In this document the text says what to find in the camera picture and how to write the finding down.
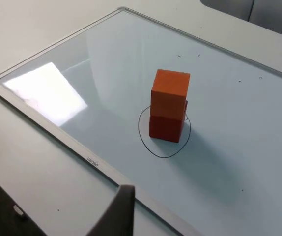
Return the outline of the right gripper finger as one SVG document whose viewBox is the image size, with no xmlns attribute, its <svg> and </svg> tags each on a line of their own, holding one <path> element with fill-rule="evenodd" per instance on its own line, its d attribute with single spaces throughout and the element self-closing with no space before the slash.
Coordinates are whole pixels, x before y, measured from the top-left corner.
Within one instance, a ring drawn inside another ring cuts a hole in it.
<svg viewBox="0 0 282 236">
<path fill-rule="evenodd" d="M 134 229 L 135 187 L 121 185 L 112 202 L 87 233 L 88 236 L 132 236 Z"/>
</svg>

